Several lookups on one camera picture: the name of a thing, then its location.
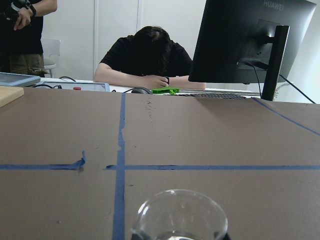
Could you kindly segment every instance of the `brown table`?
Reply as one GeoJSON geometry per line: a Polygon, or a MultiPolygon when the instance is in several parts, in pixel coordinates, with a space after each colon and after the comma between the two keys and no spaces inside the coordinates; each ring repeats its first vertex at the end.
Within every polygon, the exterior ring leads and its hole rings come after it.
{"type": "Polygon", "coordinates": [[[0,108],[0,166],[86,163],[0,169],[0,240],[129,240],[168,189],[214,199],[232,240],[319,239],[320,105],[24,90],[0,108]]]}

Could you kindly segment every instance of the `computer mouse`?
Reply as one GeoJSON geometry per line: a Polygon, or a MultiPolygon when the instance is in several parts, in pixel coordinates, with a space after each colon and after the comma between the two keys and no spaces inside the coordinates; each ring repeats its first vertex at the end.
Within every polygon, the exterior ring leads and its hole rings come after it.
{"type": "Polygon", "coordinates": [[[135,87],[131,91],[132,94],[152,94],[148,88],[145,87],[135,87]]]}

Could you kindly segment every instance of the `chair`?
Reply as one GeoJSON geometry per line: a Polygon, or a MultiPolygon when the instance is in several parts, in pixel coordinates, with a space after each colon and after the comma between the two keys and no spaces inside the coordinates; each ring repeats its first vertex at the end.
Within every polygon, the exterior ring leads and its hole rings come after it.
{"type": "Polygon", "coordinates": [[[56,68],[58,57],[60,55],[60,40],[42,38],[42,48],[43,48],[43,61],[44,68],[49,70],[50,77],[53,78],[54,74],[52,69],[56,68]]]}

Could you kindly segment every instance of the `standing person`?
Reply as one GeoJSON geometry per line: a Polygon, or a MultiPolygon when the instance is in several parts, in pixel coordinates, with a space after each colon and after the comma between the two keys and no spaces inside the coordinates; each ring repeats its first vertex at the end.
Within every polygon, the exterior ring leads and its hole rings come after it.
{"type": "Polygon", "coordinates": [[[145,26],[135,35],[119,38],[98,65],[94,81],[148,89],[176,87],[204,89],[189,82],[192,60],[186,50],[157,26],[145,26]]]}
{"type": "Polygon", "coordinates": [[[44,77],[43,16],[57,10],[57,0],[1,1],[0,72],[44,77]]]}

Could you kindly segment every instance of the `chair backrest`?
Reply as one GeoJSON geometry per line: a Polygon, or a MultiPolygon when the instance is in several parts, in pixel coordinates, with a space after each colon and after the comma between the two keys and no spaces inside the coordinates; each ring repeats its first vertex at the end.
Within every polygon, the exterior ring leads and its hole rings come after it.
{"type": "Polygon", "coordinates": [[[60,40],[51,38],[41,38],[43,48],[43,58],[50,59],[51,55],[60,55],[60,40]]]}

